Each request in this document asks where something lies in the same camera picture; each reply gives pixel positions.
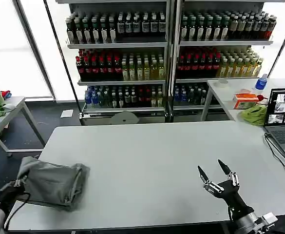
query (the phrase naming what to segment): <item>laptop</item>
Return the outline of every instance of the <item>laptop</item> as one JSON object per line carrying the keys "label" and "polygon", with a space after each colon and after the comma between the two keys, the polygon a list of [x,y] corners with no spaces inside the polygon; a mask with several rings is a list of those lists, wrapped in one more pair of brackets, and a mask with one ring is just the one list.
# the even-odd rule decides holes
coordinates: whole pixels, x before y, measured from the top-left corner
{"label": "laptop", "polygon": [[271,90],[264,127],[285,156],[285,88]]}

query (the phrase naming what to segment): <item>laptop screen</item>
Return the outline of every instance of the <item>laptop screen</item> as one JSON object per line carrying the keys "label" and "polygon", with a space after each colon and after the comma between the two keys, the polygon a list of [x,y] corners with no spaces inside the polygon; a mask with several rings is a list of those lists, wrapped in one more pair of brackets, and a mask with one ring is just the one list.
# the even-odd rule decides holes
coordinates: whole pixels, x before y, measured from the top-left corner
{"label": "laptop screen", "polygon": [[265,126],[285,125],[285,89],[272,89],[267,107]]}

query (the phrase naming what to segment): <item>small box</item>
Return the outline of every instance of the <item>small box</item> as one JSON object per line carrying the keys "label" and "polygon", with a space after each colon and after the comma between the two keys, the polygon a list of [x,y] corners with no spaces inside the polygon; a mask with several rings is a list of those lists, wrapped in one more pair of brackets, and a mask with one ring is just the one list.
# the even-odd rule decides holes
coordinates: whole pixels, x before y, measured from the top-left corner
{"label": "small box", "polygon": [[248,109],[259,102],[255,94],[235,94],[233,101],[234,109]]}

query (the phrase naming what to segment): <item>gray cloth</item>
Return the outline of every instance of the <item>gray cloth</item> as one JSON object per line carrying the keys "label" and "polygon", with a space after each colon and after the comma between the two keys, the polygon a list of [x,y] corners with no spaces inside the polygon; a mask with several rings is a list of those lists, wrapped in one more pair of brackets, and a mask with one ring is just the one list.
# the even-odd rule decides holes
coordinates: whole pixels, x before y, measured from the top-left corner
{"label": "gray cloth", "polygon": [[25,179],[25,191],[31,194],[28,203],[69,211],[78,203],[88,172],[89,168],[81,163],[67,167],[24,157],[17,179]]}

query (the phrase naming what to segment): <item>cable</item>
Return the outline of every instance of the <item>cable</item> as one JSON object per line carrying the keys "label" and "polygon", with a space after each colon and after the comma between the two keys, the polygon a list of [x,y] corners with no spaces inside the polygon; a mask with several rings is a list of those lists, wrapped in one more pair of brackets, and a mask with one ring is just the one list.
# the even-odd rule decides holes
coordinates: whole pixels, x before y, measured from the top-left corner
{"label": "cable", "polygon": [[269,146],[269,148],[270,148],[270,150],[271,150],[273,156],[276,157],[276,158],[280,161],[280,163],[282,164],[283,167],[285,167],[284,163],[283,163],[283,162],[279,159],[279,157],[277,157],[276,154],[274,153],[274,151],[273,151],[272,147],[270,146],[269,142],[273,145],[273,147],[274,147],[281,155],[283,155],[283,154],[282,154],[282,153],[280,152],[280,150],[268,139],[268,134],[267,134],[267,133],[265,133],[265,140],[266,140],[266,142],[267,142],[267,144],[268,144],[268,146]]}
{"label": "cable", "polygon": [[7,232],[8,231],[8,228],[9,228],[9,223],[10,223],[10,220],[12,219],[12,217],[16,214],[16,212],[18,210],[20,210],[29,200],[30,200],[30,197],[31,197],[31,194],[30,193],[23,193],[22,195],[28,195],[27,199],[23,202],[22,205],[20,205],[13,213],[12,215],[9,217],[8,221],[7,221],[7,224],[6,224],[6,227],[4,227],[4,231]]}

